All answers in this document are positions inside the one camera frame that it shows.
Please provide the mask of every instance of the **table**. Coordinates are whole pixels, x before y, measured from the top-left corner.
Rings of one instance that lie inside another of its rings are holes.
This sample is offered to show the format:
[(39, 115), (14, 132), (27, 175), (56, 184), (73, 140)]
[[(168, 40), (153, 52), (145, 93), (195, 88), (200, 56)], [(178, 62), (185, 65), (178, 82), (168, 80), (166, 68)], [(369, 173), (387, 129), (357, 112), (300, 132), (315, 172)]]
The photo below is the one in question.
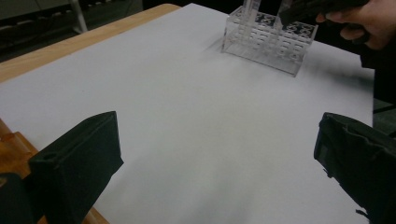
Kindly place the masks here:
[(188, 5), (4, 81), (0, 115), (43, 148), (116, 110), (112, 224), (364, 223), (313, 150), (325, 111), (371, 124), (373, 72), (318, 42), (297, 77), (221, 53), (226, 17)]

